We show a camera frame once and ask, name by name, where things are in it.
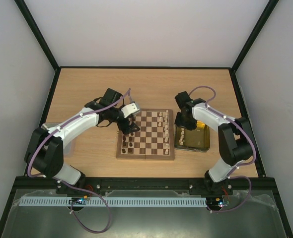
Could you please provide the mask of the wooden folding chess board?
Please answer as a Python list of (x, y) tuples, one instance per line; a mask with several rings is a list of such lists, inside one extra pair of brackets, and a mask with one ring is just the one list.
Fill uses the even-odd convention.
[(131, 121), (134, 121), (140, 131), (124, 135), (118, 133), (116, 158), (135, 160), (173, 161), (174, 151), (174, 121), (171, 109), (141, 109)]

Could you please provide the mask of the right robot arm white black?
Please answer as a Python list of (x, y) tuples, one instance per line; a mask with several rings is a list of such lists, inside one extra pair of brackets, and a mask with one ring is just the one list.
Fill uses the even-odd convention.
[(175, 119), (176, 126), (194, 130), (197, 122), (201, 121), (218, 133), (220, 159), (206, 171), (204, 177), (205, 191), (215, 194), (235, 170), (247, 165), (246, 161), (251, 157), (256, 157), (249, 122), (245, 118), (229, 117), (202, 99), (176, 96), (175, 101), (180, 109)]

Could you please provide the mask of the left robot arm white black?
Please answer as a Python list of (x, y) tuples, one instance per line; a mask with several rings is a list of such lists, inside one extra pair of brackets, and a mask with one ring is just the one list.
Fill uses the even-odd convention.
[(123, 134), (140, 130), (130, 121), (130, 117), (140, 111), (139, 106), (135, 102), (120, 108), (115, 108), (115, 105), (103, 106), (91, 101), (70, 119), (53, 127), (35, 129), (25, 156), (28, 176), (54, 178), (75, 185), (81, 172), (64, 162), (64, 149), (76, 137), (104, 120), (115, 122)]

